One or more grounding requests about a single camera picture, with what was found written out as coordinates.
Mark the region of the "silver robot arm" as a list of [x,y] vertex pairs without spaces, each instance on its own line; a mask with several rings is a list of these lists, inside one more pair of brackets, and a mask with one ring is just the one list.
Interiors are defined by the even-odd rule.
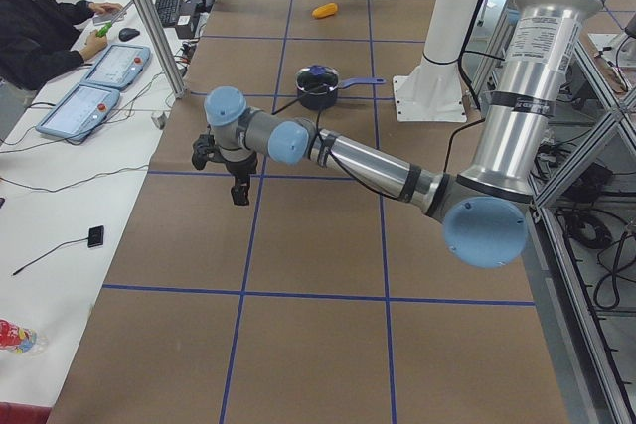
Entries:
[[412,204],[440,222],[447,248],[481,268],[510,263],[525,248],[530,169],[553,115],[584,22],[605,0],[513,0],[519,18],[471,165],[434,174],[303,119],[283,119],[247,104],[231,86],[205,99],[209,131],[194,144],[202,169],[223,164],[239,206],[248,202],[259,156],[303,159],[340,169],[373,192]]

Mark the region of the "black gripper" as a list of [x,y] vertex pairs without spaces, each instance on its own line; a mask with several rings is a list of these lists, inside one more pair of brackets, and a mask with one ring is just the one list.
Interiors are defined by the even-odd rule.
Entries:
[[231,187],[231,196],[235,205],[249,204],[249,178],[256,173],[258,159],[249,155],[239,161],[225,160],[227,171],[235,177]]

